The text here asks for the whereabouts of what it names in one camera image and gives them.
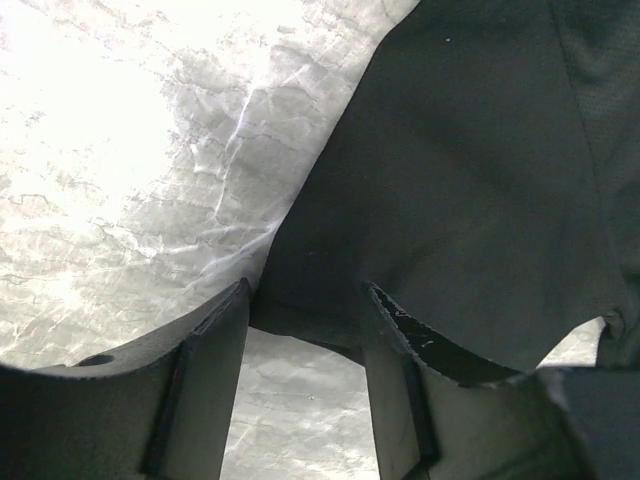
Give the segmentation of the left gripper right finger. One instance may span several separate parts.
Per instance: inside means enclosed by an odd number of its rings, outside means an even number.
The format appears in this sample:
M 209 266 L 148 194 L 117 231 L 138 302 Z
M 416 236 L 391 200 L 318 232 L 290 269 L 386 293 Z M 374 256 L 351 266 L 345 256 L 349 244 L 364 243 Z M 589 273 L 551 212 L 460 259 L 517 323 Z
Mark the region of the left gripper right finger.
M 362 342 L 383 479 L 593 479 L 543 376 L 484 359 L 365 287 Z

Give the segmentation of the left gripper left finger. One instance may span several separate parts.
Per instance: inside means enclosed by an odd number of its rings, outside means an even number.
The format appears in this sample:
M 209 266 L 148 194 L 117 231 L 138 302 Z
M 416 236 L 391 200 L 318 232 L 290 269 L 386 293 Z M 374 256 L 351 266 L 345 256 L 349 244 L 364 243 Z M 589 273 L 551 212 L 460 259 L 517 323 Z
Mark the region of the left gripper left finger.
M 249 320 L 240 280 L 72 365 L 1 369 L 5 479 L 216 479 Z

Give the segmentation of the black t shirt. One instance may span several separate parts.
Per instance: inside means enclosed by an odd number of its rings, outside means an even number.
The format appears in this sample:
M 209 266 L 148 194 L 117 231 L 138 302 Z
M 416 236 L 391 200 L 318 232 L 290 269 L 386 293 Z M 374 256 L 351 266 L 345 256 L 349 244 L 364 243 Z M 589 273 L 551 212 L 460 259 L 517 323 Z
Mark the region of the black t shirt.
M 602 318 L 639 365 L 639 5 L 422 1 L 271 246 L 250 324 L 360 361 L 364 283 L 528 370 Z

